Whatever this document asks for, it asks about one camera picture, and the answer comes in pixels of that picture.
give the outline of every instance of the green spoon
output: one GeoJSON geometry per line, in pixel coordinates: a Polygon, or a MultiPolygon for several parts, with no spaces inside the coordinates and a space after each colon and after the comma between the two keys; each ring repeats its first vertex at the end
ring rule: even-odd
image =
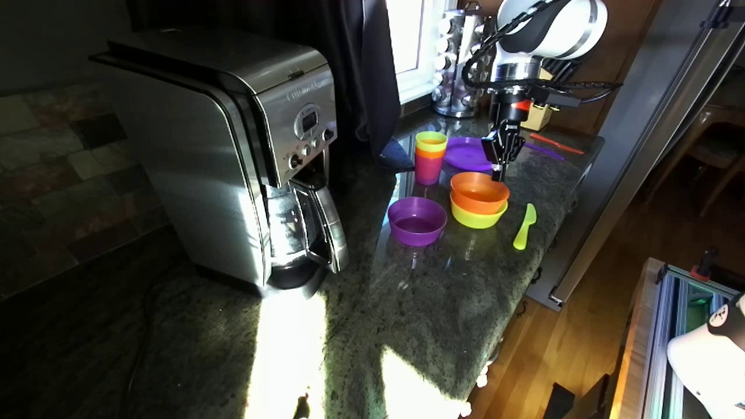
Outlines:
{"type": "Polygon", "coordinates": [[[524,213],[524,218],[521,218],[521,224],[518,224],[518,231],[517,231],[517,234],[515,234],[515,239],[512,239],[512,247],[515,247],[515,248],[524,250],[524,248],[529,247],[529,231],[531,231],[531,226],[533,226],[536,220],[538,220],[536,204],[529,203],[529,204],[526,204],[526,213],[524,213]]]}

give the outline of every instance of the tile backsplash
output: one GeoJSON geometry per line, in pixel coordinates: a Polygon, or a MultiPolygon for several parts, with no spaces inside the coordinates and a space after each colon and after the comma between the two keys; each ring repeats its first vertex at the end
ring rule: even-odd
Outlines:
{"type": "Polygon", "coordinates": [[[92,82],[0,98],[0,299],[163,226],[92,82]]]}

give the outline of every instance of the purple bowl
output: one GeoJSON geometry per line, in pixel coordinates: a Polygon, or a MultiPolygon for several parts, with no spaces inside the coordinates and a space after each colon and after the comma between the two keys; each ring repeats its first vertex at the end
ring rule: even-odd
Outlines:
{"type": "Polygon", "coordinates": [[[446,212],[436,200],[409,196],[388,206],[394,239],[404,247],[429,247],[445,231],[446,212]]]}

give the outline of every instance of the cup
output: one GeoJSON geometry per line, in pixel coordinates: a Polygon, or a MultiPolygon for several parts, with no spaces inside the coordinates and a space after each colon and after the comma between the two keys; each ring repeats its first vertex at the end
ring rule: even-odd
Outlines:
{"type": "Polygon", "coordinates": [[[413,178],[416,184],[438,184],[446,148],[446,135],[423,129],[413,136],[413,178]]]}
{"type": "Polygon", "coordinates": [[[438,129],[420,129],[413,136],[413,148],[425,153],[445,153],[446,148],[446,135],[438,129]]]}

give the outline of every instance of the stainless steel coffee maker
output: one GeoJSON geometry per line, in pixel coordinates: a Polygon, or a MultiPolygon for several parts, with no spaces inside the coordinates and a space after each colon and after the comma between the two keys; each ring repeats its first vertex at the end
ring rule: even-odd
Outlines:
{"type": "Polygon", "coordinates": [[[109,39],[92,61],[193,263],[263,295],[313,290],[345,265],[325,187],[335,93],[319,51],[168,27],[109,39]]]}

